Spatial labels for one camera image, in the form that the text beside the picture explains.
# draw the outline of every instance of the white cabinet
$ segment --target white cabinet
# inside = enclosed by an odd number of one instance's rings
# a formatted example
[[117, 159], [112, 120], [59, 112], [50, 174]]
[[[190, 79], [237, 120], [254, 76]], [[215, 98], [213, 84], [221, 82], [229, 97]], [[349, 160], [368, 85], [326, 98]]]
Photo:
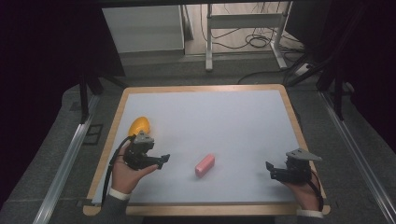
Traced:
[[180, 6], [103, 8], [118, 53], [184, 49]]

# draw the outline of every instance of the white board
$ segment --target white board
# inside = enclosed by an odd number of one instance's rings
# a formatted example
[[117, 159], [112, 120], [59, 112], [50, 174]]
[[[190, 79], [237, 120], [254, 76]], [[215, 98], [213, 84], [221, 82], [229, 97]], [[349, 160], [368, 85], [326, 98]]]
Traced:
[[[130, 94], [111, 155], [141, 116], [155, 140], [148, 155], [171, 157], [139, 182], [131, 203], [294, 202], [265, 168], [266, 161], [285, 168], [286, 152], [299, 147], [279, 91]], [[215, 166], [198, 178], [194, 167], [208, 153]], [[104, 178], [93, 203], [101, 202]]]

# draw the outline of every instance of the white shirt cuff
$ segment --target white shirt cuff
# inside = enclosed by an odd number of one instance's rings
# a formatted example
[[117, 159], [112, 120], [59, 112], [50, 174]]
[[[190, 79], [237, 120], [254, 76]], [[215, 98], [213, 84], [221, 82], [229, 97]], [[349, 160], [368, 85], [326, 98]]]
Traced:
[[319, 211], [310, 211], [310, 210], [297, 210], [297, 216], [301, 217], [321, 217], [323, 218], [323, 214]]
[[119, 192], [117, 190], [114, 190], [114, 189], [110, 189], [108, 194], [113, 196], [113, 197], [115, 197], [115, 198], [117, 198], [117, 199], [120, 199], [122, 201], [126, 201], [126, 200], [129, 200], [131, 198], [131, 194], [124, 194], [124, 193], [121, 193], [121, 192]]

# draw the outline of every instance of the white surface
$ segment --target white surface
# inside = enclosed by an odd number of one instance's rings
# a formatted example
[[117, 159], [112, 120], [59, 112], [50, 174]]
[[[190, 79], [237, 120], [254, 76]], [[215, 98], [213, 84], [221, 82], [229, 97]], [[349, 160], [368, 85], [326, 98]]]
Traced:
[[102, 10], [118, 53], [184, 49], [179, 6]]
[[[148, 155], [171, 157], [139, 182], [132, 203], [294, 202], [265, 169], [266, 161], [285, 168], [286, 152], [299, 147], [279, 91], [132, 94], [113, 152], [140, 116], [155, 140]], [[194, 167], [208, 153], [216, 164], [200, 179]], [[103, 179], [94, 203], [101, 201]]]

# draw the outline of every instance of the black sleeve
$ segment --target black sleeve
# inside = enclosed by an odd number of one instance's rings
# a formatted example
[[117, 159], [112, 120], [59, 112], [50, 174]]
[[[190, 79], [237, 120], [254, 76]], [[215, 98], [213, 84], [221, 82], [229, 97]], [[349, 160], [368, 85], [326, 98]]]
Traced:
[[91, 224], [123, 224], [126, 223], [126, 206], [128, 200], [122, 201], [111, 195], [106, 196], [106, 202], [101, 211], [93, 218]]

